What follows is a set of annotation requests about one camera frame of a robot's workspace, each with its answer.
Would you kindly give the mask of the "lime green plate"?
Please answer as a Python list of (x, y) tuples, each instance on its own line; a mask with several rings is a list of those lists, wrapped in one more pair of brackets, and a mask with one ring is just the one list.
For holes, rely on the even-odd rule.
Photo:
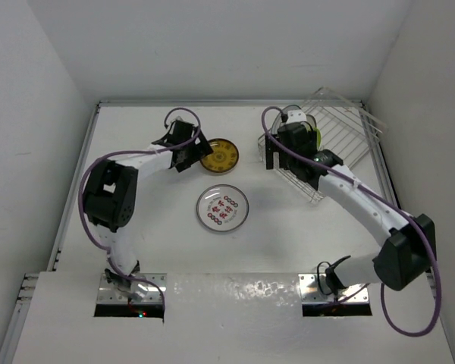
[(317, 148), (317, 150), (320, 150), (322, 135), (321, 135), (320, 130), (317, 127), (314, 128), (314, 132), (315, 132), (315, 136), (316, 136), (316, 143), (315, 143), (316, 148)]

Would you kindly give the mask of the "dark brown patterned plate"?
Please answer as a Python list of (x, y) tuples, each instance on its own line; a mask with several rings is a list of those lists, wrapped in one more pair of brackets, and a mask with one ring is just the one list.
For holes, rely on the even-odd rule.
[(201, 166), (212, 174), (226, 174), (233, 170), (240, 159), (236, 145), (230, 140), (214, 138), (209, 140), (212, 153), (202, 158)]

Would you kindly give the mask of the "white plate red characters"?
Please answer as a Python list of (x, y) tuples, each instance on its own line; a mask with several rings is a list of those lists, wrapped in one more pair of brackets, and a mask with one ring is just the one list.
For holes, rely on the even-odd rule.
[(204, 190), (196, 201), (196, 217), (209, 231), (227, 234), (248, 218), (249, 201), (245, 193), (230, 184), (216, 184)]

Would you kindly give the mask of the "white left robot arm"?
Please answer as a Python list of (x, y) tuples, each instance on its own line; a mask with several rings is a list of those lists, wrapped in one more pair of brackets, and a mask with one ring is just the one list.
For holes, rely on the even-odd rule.
[(179, 173), (212, 154), (199, 125), (174, 120), (167, 133), (145, 151), (112, 152), (93, 162), (80, 182), (78, 209), (88, 238), (106, 252), (105, 275), (121, 289), (132, 283), (158, 285), (140, 278), (140, 262), (128, 237), (141, 181), (160, 171)]

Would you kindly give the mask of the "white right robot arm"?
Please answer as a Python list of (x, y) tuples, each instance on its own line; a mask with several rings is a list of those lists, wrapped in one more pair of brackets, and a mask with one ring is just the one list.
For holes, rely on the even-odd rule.
[(414, 217), (369, 189), (328, 149), (317, 148), (315, 130), (306, 122), (282, 125), (265, 134), (267, 153), (278, 153), (283, 169), (332, 198), (352, 215), (380, 246), (375, 255), (345, 256), (325, 269), (332, 294), (354, 284), (380, 283), (401, 291), (418, 276), (436, 268), (435, 224)]

